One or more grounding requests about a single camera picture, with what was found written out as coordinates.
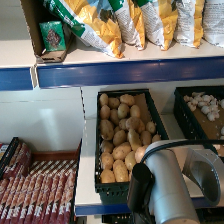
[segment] shelf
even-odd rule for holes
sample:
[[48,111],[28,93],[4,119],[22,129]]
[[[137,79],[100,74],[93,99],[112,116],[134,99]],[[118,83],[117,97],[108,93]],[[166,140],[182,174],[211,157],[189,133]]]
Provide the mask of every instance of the shelf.
[[[173,114],[161,115],[170,139],[183,139],[183,134]],[[76,216],[118,214],[130,212],[126,204],[102,204],[100,195],[95,192],[95,145],[96,119],[86,120],[82,139],[82,148],[78,168],[75,214]],[[188,190],[196,208],[208,206],[200,189],[185,178]]]

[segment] black plastic crate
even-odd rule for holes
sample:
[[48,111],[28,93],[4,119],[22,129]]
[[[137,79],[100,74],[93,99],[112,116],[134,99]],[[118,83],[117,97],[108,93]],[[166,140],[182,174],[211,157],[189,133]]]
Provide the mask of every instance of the black plastic crate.
[[148,111],[150,112],[153,122],[156,123],[157,132],[161,135],[162,140],[168,140],[168,135],[163,126],[159,113],[155,107],[154,101],[149,93],[148,89],[139,89],[139,90],[124,90],[124,91],[111,91],[111,92],[99,92],[97,97],[97,126],[96,126],[96,152],[95,152],[95,191],[100,194],[100,198],[104,204],[111,203],[126,203],[127,194],[129,188],[129,182],[123,183],[109,183],[102,184],[100,182],[100,174],[102,172],[100,164],[100,144],[102,143],[102,138],[100,136],[100,96],[106,93],[108,97],[119,97],[124,94],[129,94],[136,96],[139,94],[145,94],[146,103],[148,106]]
[[[224,99],[223,86],[194,86],[177,87],[174,103],[174,116],[180,126],[186,139],[208,139],[198,120],[184,101],[184,96],[191,96],[193,92],[205,92],[206,95],[213,95],[218,100]],[[210,144],[204,144],[205,148],[211,149],[217,154],[215,147]]]
[[5,151],[3,157],[0,160],[0,179],[2,178],[4,174],[5,167],[9,164],[12,156],[15,153],[15,150],[19,144],[19,138],[14,137],[12,141],[10,142],[7,150]]

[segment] white wall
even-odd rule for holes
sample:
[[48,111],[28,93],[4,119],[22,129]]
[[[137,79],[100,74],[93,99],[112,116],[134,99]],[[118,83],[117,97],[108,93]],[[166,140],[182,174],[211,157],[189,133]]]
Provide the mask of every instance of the white wall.
[[0,92],[0,142],[19,137],[33,150],[76,149],[84,126],[80,88]]

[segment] bag of chips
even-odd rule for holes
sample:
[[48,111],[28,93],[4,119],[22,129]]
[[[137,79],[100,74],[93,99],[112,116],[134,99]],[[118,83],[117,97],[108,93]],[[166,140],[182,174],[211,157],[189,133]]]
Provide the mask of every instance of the bag of chips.
[[138,50],[145,46],[145,28],[141,9],[136,0],[109,0],[121,30],[122,40],[135,45]]
[[199,48],[203,36],[202,11],[204,0],[176,0],[177,27],[175,40],[185,46]]
[[121,33],[108,0],[40,0],[84,43],[121,58]]
[[175,2],[171,0],[137,0],[142,10],[146,37],[161,50],[168,50],[177,23]]

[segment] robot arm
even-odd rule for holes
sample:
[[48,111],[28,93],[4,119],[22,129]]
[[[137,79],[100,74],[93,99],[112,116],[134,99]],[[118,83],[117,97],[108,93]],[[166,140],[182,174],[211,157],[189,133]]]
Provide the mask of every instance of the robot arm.
[[[149,146],[146,154],[153,151],[154,147],[155,145]],[[202,189],[205,198],[211,205],[223,206],[224,164],[220,158],[209,149],[193,150],[188,147],[184,160],[183,174]],[[130,210],[141,212],[139,210],[142,209],[143,200],[149,192],[146,189],[151,187],[151,196],[147,206],[150,214],[155,216],[156,223],[199,223],[175,150],[168,148],[154,152],[146,159],[145,167],[149,168],[149,172],[145,170],[141,172],[140,169],[143,166],[143,164],[137,164],[136,169],[134,168],[132,171],[128,194]],[[154,179],[140,177],[146,177],[146,173],[149,177],[153,175]]]

